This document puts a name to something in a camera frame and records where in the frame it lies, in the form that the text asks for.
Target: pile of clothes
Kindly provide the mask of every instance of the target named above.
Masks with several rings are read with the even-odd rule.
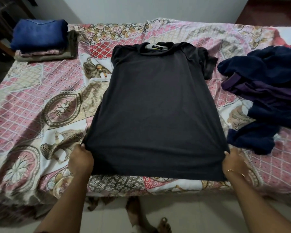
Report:
[[[11,48],[16,51],[14,59],[20,62],[75,58],[77,37],[76,31],[68,32],[63,19],[22,19],[14,28]]]
[[[280,126],[291,128],[291,48],[254,50],[222,61],[217,68],[229,77],[222,89],[252,101],[248,116],[256,119],[238,131],[230,129],[227,142],[269,154]]]

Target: gold bangle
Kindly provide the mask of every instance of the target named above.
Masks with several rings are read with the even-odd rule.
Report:
[[[242,174],[241,172],[238,172],[238,173],[241,174],[241,175],[244,177],[244,179],[246,179],[246,177],[245,177],[244,174]]]

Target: bedspread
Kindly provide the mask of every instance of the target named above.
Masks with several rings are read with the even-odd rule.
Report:
[[[274,28],[154,19],[134,24],[70,25],[80,33],[78,58],[41,63],[14,62],[0,85],[0,202],[46,204],[59,198],[72,180],[67,168],[109,85],[116,45],[182,42],[203,46],[219,62],[272,44],[284,44]],[[252,119],[248,103],[223,91],[215,69],[207,82],[225,133]],[[291,129],[282,128],[267,156],[244,150],[252,185],[261,192],[291,198]],[[142,176],[92,176],[89,196],[129,196],[168,192],[231,190],[228,181]]]

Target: purple clothing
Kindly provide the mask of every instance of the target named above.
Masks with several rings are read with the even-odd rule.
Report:
[[[291,110],[291,88],[268,85],[261,81],[252,81],[234,73],[222,84],[222,89],[238,95],[244,99],[258,100],[263,104],[278,109]]]

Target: clothing label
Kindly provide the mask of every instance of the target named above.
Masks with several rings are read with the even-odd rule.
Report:
[[[154,50],[168,50],[167,46],[151,45],[148,44],[145,46],[145,49],[154,49]]]

